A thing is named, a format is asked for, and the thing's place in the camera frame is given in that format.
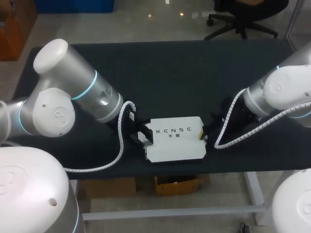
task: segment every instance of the cardboard box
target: cardboard box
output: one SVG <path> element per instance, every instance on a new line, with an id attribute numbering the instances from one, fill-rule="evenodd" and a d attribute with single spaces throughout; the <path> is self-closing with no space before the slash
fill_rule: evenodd
<path id="1" fill-rule="evenodd" d="M 18 60 L 24 44 L 24 34 L 12 11 L 0 11 L 0 61 Z"/>
<path id="2" fill-rule="evenodd" d="M 14 11 L 17 22 L 27 39 L 38 16 L 34 0 L 15 0 Z"/>
<path id="3" fill-rule="evenodd" d="M 196 176 L 155 177 L 155 191 L 161 196 L 194 193 L 198 190 Z"/>
<path id="4" fill-rule="evenodd" d="M 80 181 L 79 186 L 86 199 L 128 197 L 136 194 L 135 178 L 84 180 Z"/>
<path id="5" fill-rule="evenodd" d="M 0 61 L 18 60 L 36 17 L 34 0 L 0 0 Z"/>

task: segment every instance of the logo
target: logo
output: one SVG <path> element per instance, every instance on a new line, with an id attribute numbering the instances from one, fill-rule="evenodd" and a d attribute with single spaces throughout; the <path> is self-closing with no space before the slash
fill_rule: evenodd
<path id="1" fill-rule="evenodd" d="M 179 137 L 182 132 L 187 132 L 187 131 L 191 131 L 191 127 L 187 127 L 187 128 L 179 128 L 179 129 L 163 129 L 163 130 L 155 130 L 156 134 L 168 134 L 169 138 L 172 137 Z"/>
<path id="2" fill-rule="evenodd" d="M 163 129 L 163 130 L 155 130 L 155 133 L 175 133 L 175 132 L 183 132 L 183 131 L 191 131 L 191 127 L 188 128 L 179 128 L 179 129 Z"/>
<path id="3" fill-rule="evenodd" d="M 68 123 L 68 111 L 66 108 L 57 107 L 54 109 L 52 115 L 54 116 L 54 125 L 57 127 L 64 127 Z"/>
<path id="4" fill-rule="evenodd" d="M 23 192 L 27 185 L 26 172 L 18 166 L 0 167 L 0 199 L 14 198 Z"/>

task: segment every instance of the blue ring light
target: blue ring light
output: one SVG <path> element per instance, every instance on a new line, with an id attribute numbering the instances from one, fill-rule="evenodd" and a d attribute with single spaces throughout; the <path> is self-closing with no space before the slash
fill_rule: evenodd
<path id="1" fill-rule="evenodd" d="M 311 112 L 308 112 L 307 114 L 304 114 L 304 115 L 302 115 L 302 116 L 290 116 L 289 118 L 292 118 L 292 119 L 299 119 L 299 118 L 304 118 L 304 117 L 306 117 L 306 116 L 308 116 L 308 115 L 310 115 L 311 114 Z"/>
<path id="2" fill-rule="evenodd" d="M 22 106 L 24 105 L 25 102 L 26 102 L 26 100 L 24 100 L 23 103 L 21 103 L 21 106 L 19 107 L 19 110 L 18 110 L 18 122 L 19 122 L 21 128 L 22 128 L 26 133 L 28 133 L 29 135 L 33 135 L 32 133 L 29 133 L 29 132 L 24 128 L 24 126 L 22 125 L 21 120 L 20 120 L 20 111 L 21 111 L 21 108 L 22 108 Z"/>
<path id="3" fill-rule="evenodd" d="M 78 95 L 74 98 L 71 98 L 71 100 L 77 100 L 77 99 L 81 98 L 82 96 L 84 96 L 92 88 L 92 86 L 96 82 L 96 79 L 97 79 L 97 71 L 95 70 L 95 77 L 94 77 L 92 83 L 90 84 L 90 86 L 84 92 L 82 92 L 80 95 Z"/>

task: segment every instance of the office chair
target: office chair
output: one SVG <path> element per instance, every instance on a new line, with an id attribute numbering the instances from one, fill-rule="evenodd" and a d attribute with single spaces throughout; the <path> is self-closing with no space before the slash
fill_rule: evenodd
<path id="1" fill-rule="evenodd" d="M 228 32 L 232 29 L 241 35 L 242 39 L 247 39 L 246 28 L 268 33 L 277 38 L 278 33 L 272 29 L 254 23 L 254 21 L 262 20 L 276 15 L 284 10 L 289 0 L 264 0 L 257 5 L 249 5 L 236 0 L 222 0 L 221 11 L 227 11 L 233 16 L 224 16 L 218 14 L 209 14 L 207 25 L 213 26 L 214 19 L 219 19 L 227 23 L 226 26 L 206 36 L 204 40 L 210 40 L 220 34 Z"/>

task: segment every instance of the blue box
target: blue box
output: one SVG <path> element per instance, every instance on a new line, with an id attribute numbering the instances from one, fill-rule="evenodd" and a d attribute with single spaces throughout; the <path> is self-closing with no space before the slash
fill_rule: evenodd
<path id="1" fill-rule="evenodd" d="M 38 13 L 108 13 L 114 0 L 35 0 Z"/>

